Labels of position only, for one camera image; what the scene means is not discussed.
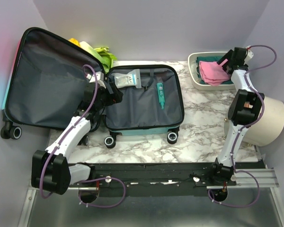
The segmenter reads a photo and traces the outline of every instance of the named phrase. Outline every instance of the marble tabletop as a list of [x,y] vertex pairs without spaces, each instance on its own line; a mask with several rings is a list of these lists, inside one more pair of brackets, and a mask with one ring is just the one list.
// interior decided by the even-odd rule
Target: marble tabletop
[[[224,118],[234,98],[234,90],[199,91],[192,85],[187,61],[119,61],[115,65],[166,64],[178,73],[185,118],[180,126],[177,143],[167,143],[166,134],[117,136],[116,146],[107,149],[103,141],[109,135],[103,125],[89,134],[88,146],[77,146],[69,163],[171,163],[213,162],[224,145]],[[61,131],[51,130],[49,144]],[[242,143],[238,162],[257,162],[254,147]]]

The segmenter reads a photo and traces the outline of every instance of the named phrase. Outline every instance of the folded pink cloth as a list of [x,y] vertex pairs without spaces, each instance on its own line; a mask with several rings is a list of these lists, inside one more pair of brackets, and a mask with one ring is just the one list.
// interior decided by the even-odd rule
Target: folded pink cloth
[[217,62],[199,62],[199,70],[202,80],[212,86],[218,86],[230,79],[230,76],[222,69]]

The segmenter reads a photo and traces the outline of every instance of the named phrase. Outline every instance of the open suitcase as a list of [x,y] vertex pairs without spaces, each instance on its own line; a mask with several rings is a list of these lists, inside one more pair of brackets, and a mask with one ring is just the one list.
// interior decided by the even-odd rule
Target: open suitcase
[[[13,123],[52,129],[65,129],[84,96],[87,83],[82,70],[91,65],[96,72],[104,69],[91,54],[49,31],[30,28],[22,36],[2,113],[5,122],[0,135],[4,139],[19,139],[22,130]],[[175,143],[179,125],[184,119],[180,84],[175,70],[166,65],[119,66],[112,68],[105,80],[114,73],[139,69],[143,88],[124,87],[123,101],[103,111],[110,136],[105,145],[112,148],[116,135],[167,133]],[[158,101],[157,82],[164,86],[165,108]],[[91,131],[100,124],[97,121]]]

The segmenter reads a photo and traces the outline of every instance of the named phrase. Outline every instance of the folded green towel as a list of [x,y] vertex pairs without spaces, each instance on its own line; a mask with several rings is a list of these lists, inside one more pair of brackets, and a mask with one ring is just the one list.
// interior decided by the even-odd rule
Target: folded green towel
[[[198,73],[198,78],[200,79],[199,84],[207,84],[202,80],[201,75],[200,75],[200,70],[199,70],[199,62],[200,61],[206,61],[206,62],[214,62],[220,60],[221,56],[210,56],[210,57],[197,57],[196,63],[197,63],[197,73]],[[227,80],[221,84],[233,84],[231,80]]]

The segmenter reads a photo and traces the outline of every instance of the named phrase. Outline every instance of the white plastic bin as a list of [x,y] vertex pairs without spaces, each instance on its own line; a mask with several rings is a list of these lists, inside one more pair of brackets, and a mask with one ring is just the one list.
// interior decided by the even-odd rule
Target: white plastic bin
[[209,56],[223,56],[227,52],[199,52],[199,53],[192,53],[188,57],[188,68],[190,75],[193,79],[193,85],[196,89],[202,91],[217,91],[217,90],[231,90],[235,89],[234,84],[221,84],[219,86],[211,86],[209,84],[200,84],[198,74],[197,74],[197,57],[209,57]]

